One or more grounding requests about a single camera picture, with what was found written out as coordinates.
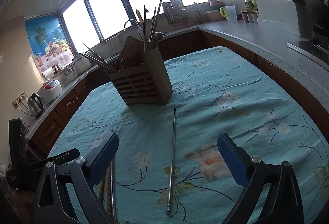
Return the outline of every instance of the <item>green pitcher handle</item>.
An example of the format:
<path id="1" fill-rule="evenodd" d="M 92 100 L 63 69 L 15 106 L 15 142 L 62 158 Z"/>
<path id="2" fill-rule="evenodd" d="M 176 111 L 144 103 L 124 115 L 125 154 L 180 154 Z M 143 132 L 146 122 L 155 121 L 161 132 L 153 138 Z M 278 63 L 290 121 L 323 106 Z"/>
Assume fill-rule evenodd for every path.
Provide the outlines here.
<path id="1" fill-rule="evenodd" d="M 226 8 L 225 7 L 221 7 L 219 9 L 219 12 L 220 14 L 223 16 L 223 17 L 227 17 L 227 11 L 226 11 Z"/>

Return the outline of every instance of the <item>wall socket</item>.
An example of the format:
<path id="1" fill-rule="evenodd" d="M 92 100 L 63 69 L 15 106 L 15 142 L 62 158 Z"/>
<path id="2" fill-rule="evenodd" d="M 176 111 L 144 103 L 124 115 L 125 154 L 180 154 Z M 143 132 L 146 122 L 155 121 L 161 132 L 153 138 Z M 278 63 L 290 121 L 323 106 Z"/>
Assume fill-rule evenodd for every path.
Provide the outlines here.
<path id="1" fill-rule="evenodd" d="M 17 97 L 16 100 L 13 101 L 13 105 L 15 108 L 17 108 L 19 106 L 19 104 L 21 104 L 23 102 L 24 99 L 27 99 L 27 93 L 24 90 L 23 93 L 21 95 L 19 95 Z"/>

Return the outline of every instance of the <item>teal tablecloth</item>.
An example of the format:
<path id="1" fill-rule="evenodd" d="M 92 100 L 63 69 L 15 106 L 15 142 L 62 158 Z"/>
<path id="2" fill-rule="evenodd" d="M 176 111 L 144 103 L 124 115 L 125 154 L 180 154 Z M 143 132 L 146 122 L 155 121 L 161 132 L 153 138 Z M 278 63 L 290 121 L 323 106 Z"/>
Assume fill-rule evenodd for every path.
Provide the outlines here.
<path id="1" fill-rule="evenodd" d="M 228 133 L 250 156 L 292 163 L 305 223 L 329 196 L 328 143 L 280 86 L 227 48 L 216 47 L 165 62 L 173 94 L 166 106 L 127 107 L 108 83 L 93 90 L 50 155 L 78 148 L 82 156 L 109 132 L 119 135 L 115 159 L 120 223 L 220 223 L 241 194 L 216 146 Z M 177 108 L 175 201 L 166 216 L 173 109 Z M 261 211 L 268 186 L 249 222 Z M 81 222 L 86 220 L 72 198 Z"/>

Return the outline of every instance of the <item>wall mural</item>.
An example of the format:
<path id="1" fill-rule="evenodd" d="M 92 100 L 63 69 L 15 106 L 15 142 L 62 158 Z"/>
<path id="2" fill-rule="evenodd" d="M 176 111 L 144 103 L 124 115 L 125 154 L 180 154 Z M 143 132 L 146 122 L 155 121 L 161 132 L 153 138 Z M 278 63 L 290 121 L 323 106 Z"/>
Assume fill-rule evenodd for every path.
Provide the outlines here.
<path id="1" fill-rule="evenodd" d="M 54 65 L 72 62 L 73 53 L 56 15 L 25 21 L 32 52 L 41 72 Z"/>

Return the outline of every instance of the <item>paper towel roll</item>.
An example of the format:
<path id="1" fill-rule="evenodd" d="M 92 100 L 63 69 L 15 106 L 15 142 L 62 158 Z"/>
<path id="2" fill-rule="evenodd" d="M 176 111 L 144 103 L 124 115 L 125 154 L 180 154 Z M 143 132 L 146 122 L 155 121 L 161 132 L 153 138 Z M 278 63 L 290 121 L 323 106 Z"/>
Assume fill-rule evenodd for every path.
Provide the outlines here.
<path id="1" fill-rule="evenodd" d="M 52 73 L 54 73 L 54 70 L 52 68 L 48 68 L 46 71 L 44 71 L 42 73 L 42 77 L 43 78 L 47 78 L 48 76 L 50 76 Z"/>

